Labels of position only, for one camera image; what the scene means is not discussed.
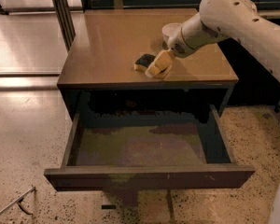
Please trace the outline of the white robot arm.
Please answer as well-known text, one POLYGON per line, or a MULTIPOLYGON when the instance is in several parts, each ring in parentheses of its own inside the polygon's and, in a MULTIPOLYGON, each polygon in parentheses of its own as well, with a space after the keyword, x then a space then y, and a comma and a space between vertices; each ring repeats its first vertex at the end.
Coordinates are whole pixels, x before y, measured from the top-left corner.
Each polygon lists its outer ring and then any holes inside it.
POLYGON ((237 41, 280 83, 280 25, 262 18, 250 0, 201 0, 199 12, 164 38, 168 47, 146 70, 157 77, 176 57, 186 58, 207 44, 226 38, 237 41))

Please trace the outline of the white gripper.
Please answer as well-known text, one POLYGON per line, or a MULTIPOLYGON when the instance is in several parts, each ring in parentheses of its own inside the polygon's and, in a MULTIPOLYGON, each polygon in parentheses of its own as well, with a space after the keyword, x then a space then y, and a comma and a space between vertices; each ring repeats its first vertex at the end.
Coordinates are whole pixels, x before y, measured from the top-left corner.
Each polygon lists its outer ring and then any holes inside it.
POLYGON ((183 36, 180 27, 175 29, 169 36, 167 41, 167 47, 169 50, 162 50, 149 65, 145 74, 150 78, 165 78, 175 60, 175 56, 179 58, 186 58, 195 52, 190 48, 183 36))

